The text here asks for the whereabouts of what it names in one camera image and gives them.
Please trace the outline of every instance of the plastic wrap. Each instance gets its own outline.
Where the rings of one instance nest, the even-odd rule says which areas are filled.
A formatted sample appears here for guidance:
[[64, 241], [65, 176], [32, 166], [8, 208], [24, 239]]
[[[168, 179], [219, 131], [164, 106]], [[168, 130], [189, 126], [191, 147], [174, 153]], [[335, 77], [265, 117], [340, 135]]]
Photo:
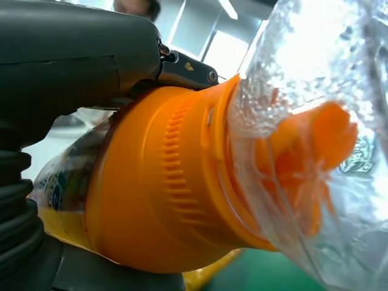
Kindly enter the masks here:
[[328, 290], [388, 289], [386, 7], [279, 0], [229, 109], [263, 232]]

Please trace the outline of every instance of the white ceiling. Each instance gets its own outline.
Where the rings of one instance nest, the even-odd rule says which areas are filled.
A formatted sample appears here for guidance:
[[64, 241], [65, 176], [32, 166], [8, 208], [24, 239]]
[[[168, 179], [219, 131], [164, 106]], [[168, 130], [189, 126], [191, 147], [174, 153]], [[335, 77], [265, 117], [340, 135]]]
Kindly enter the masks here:
[[[218, 0], [190, 0], [202, 1], [209, 5], [216, 5], [220, 7]], [[251, 0], [229, 0], [239, 15], [250, 16], [258, 19], [267, 19], [273, 10], [272, 7]]]

